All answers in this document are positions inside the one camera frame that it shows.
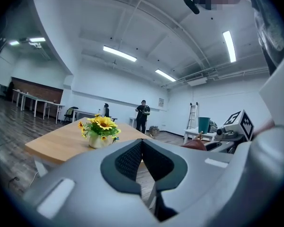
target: fluorescent light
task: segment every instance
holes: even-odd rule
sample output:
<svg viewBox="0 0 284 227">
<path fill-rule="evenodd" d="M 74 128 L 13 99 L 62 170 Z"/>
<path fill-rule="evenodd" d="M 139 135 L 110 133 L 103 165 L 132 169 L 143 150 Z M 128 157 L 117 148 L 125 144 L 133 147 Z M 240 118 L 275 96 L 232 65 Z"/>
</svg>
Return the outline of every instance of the fluorescent light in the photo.
<svg viewBox="0 0 284 227">
<path fill-rule="evenodd" d="M 229 57 L 231 58 L 231 62 L 235 62 L 236 53 L 235 53 L 235 48 L 233 47 L 233 42 L 232 42 L 230 31 L 223 33 L 223 36 L 224 36 L 224 39 L 225 39 L 225 42 L 228 48 Z"/>
<path fill-rule="evenodd" d="M 176 79 L 173 79 L 172 77 L 165 74 L 163 71 L 160 71 L 159 69 L 156 70 L 156 73 L 160 74 L 161 76 L 164 76 L 165 78 L 167 78 L 168 80 L 171 80 L 172 82 L 176 81 Z"/>
<path fill-rule="evenodd" d="M 18 45 L 18 44 L 20 44 L 17 40 L 15 40 L 15 41 L 11 41 L 10 43 L 9 43 L 10 45 Z"/>
<path fill-rule="evenodd" d="M 43 42 L 43 41 L 45 41 L 45 39 L 42 38 L 42 37 L 40 37 L 40 38 L 31 38 L 29 40 L 30 40 L 30 42 Z"/>
<path fill-rule="evenodd" d="M 103 46 L 103 50 L 107 51 L 107 52 L 110 52 L 112 54 L 118 55 L 118 56 L 122 56 L 122 57 L 124 57 L 124 58 L 126 58 L 126 59 L 128 59 L 130 61 L 133 61 L 133 62 L 135 62 L 137 60 L 137 58 L 134 58 L 134 57 L 132 57 L 130 55 L 127 55 L 127 54 L 125 54 L 123 52 L 116 51 L 116 50 L 114 50 L 112 48 L 109 48 L 109 47 L 106 47 L 106 46 Z"/>
</svg>

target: potted flower arrangement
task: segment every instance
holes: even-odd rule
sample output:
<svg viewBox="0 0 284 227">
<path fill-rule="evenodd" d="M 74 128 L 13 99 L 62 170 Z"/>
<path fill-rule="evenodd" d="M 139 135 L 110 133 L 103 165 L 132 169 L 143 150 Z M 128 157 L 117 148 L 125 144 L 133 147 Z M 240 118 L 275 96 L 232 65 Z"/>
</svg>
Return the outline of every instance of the potted flower arrangement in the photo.
<svg viewBox="0 0 284 227">
<path fill-rule="evenodd" d="M 80 121 L 78 123 L 79 129 L 81 129 L 82 136 L 86 138 L 89 135 L 89 146 L 95 149 L 108 145 L 108 137 L 111 136 L 113 143 L 118 140 L 117 134 L 121 132 L 118 129 L 118 125 L 111 121 L 108 117 L 101 117 L 99 114 L 95 115 L 95 118 L 87 119 L 85 125 Z"/>
</svg>

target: flower pot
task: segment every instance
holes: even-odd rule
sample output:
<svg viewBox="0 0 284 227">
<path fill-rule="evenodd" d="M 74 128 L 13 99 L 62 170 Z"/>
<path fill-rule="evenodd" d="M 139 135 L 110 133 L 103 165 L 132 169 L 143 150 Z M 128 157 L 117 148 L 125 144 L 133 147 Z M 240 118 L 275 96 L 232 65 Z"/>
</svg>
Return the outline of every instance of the flower pot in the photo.
<svg viewBox="0 0 284 227">
<path fill-rule="evenodd" d="M 109 144 L 108 139 L 102 140 L 101 136 L 98 134 L 91 134 L 89 137 L 89 146 L 94 149 L 108 146 L 108 144 Z"/>
</svg>

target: wooden floor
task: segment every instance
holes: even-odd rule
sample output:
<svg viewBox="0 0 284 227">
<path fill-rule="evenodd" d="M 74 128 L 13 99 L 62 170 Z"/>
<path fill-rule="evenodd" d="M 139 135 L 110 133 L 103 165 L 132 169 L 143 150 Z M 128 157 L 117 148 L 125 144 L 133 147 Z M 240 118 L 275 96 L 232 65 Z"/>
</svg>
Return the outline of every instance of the wooden floor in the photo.
<svg viewBox="0 0 284 227">
<path fill-rule="evenodd" d="M 31 111 L 20 111 L 15 103 L 0 99 L 0 175 L 4 186 L 22 196 L 37 172 L 33 158 L 24 151 L 25 144 L 62 126 L 52 118 L 43 120 L 42 115 L 34 118 Z M 156 140 L 183 144 L 183 137 L 167 132 L 159 133 Z M 142 188 L 142 200 L 147 201 L 154 185 L 147 168 L 139 169 L 136 181 Z"/>
</svg>

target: ladder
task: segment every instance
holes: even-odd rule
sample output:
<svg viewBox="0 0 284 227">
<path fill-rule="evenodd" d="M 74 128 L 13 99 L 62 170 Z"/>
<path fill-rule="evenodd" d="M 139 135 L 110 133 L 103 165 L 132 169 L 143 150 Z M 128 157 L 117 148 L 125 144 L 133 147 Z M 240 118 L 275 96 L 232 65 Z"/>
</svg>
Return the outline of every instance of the ladder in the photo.
<svg viewBox="0 0 284 227">
<path fill-rule="evenodd" d="M 198 113 L 198 103 L 193 105 L 190 103 L 189 107 L 189 118 L 187 123 L 187 130 L 195 128 L 197 125 L 197 113 Z"/>
</svg>

